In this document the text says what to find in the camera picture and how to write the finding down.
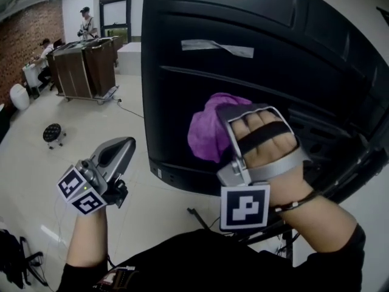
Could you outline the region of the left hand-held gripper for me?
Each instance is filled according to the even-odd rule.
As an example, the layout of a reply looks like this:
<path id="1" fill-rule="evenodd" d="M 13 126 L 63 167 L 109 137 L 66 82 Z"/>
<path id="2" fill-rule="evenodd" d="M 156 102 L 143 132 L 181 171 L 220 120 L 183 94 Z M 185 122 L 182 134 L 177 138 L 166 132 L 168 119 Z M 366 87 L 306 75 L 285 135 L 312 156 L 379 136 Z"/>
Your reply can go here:
<path id="1" fill-rule="evenodd" d="M 121 179 L 136 149 L 133 137 L 117 137 L 99 145 L 90 158 L 71 165 L 57 182 L 65 202 L 80 215 L 110 205 L 121 207 L 128 188 Z"/>

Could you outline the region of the person's right hand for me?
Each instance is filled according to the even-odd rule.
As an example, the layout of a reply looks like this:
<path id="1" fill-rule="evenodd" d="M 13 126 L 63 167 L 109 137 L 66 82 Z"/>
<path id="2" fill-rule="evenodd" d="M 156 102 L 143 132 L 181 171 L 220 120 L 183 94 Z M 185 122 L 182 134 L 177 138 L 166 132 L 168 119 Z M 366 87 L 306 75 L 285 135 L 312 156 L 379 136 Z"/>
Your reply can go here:
<path id="1" fill-rule="evenodd" d="M 280 122 L 281 119 L 273 113 L 264 110 L 248 114 L 244 119 L 238 119 L 232 123 L 232 130 L 237 140 L 240 140 L 255 130 L 272 122 Z M 244 155 L 246 166 L 249 169 L 268 165 L 277 161 L 297 147 L 295 136 L 284 133 L 267 140 L 251 149 Z M 306 197 L 312 192 L 312 187 L 303 179 L 303 166 L 270 179 L 270 206 L 288 204 Z"/>

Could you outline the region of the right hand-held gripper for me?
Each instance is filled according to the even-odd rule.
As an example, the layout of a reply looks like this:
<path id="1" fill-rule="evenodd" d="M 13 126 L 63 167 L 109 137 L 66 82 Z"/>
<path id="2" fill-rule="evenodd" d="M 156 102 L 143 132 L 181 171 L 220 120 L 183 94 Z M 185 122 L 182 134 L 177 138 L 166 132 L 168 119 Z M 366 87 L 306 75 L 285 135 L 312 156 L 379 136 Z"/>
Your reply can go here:
<path id="1" fill-rule="evenodd" d="M 232 123 L 249 114 L 270 111 L 280 118 L 237 140 Z M 297 141 L 297 146 L 284 157 L 261 167 L 250 169 L 244 155 L 275 136 L 291 133 L 291 126 L 275 107 L 267 104 L 228 105 L 216 108 L 233 152 L 232 160 L 217 172 L 221 183 L 220 228 L 222 231 L 255 229 L 267 225 L 270 184 L 268 180 L 280 176 L 311 159 Z"/>

